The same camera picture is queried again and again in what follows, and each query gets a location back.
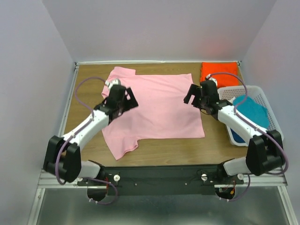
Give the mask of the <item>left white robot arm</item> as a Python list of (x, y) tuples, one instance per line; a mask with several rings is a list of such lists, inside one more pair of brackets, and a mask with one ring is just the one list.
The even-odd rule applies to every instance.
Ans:
[(81, 151), (92, 138), (123, 113), (134, 109), (138, 102), (131, 88), (114, 84), (108, 96), (91, 109), (90, 115), (75, 129), (62, 137), (50, 138), (43, 170), (56, 176), (60, 184), (71, 183), (77, 178), (88, 179), (93, 185), (103, 182), (101, 164), (83, 161)]

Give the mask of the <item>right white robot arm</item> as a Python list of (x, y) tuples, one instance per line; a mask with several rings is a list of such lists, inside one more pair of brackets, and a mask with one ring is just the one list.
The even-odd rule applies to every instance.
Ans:
[(226, 99), (220, 99), (217, 86), (206, 80), (200, 85), (191, 84), (184, 103), (204, 110), (215, 120), (232, 128), (247, 144), (245, 157), (224, 161), (217, 165), (216, 179), (225, 184), (237, 174), (260, 176), (272, 174), (272, 170), (284, 167), (289, 162), (283, 149), (282, 137), (277, 130), (266, 130), (238, 111), (237, 106)]

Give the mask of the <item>pink t shirt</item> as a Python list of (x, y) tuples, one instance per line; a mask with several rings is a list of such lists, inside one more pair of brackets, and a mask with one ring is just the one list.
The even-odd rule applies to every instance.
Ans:
[(136, 75), (134, 69), (115, 67), (108, 81), (114, 79), (130, 87), (138, 102), (102, 130), (116, 160), (138, 148), (142, 139), (205, 137), (200, 112), (183, 101), (193, 84), (191, 74)]

